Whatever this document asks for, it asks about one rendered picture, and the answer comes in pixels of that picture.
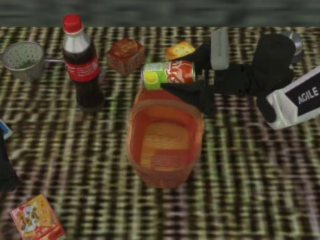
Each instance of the coca-cola bottle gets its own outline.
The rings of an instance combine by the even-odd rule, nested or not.
[[[104,106],[105,96],[98,82],[100,66],[96,48],[83,29],[78,15],[68,14],[63,18],[63,58],[68,75],[75,85],[79,108],[92,114]]]

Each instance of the dark cola liquid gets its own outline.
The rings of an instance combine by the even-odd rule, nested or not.
[[[96,57],[96,49],[91,41],[89,47],[81,53],[71,53],[63,50],[63,57],[69,64],[82,65]],[[78,82],[71,79],[75,85],[76,102],[84,112],[96,112],[104,104],[105,96],[99,85],[98,78],[99,75],[87,82]]]

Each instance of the woven mat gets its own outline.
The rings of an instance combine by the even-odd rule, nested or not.
[[[106,106],[95,116],[76,107],[63,64],[22,84],[0,67],[0,118],[14,131],[6,141],[23,184],[0,195],[1,240],[20,239],[9,211],[47,196],[68,240],[311,240],[319,236],[320,119],[270,129],[252,98],[215,96],[205,120],[201,159],[177,189],[144,185],[125,154],[127,116],[140,71],[122,77],[105,52],[125,36],[145,45],[147,61],[186,39],[198,46],[213,28],[87,28],[105,72]],[[230,58],[250,63],[263,33],[290,28],[230,28]],[[295,28],[305,58],[296,76],[319,64],[320,29]],[[0,51],[23,40],[61,57],[60,28],[0,28]]]

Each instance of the strainer handle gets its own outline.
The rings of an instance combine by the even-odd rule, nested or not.
[[[48,58],[48,57],[46,57],[44,61],[47,63],[64,63],[65,62],[62,58]]]

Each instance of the metal cup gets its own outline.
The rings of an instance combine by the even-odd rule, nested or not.
[[[62,59],[45,59],[44,49],[34,41],[21,41],[10,45],[1,58],[2,65],[23,82],[40,79],[44,62],[63,62]]]

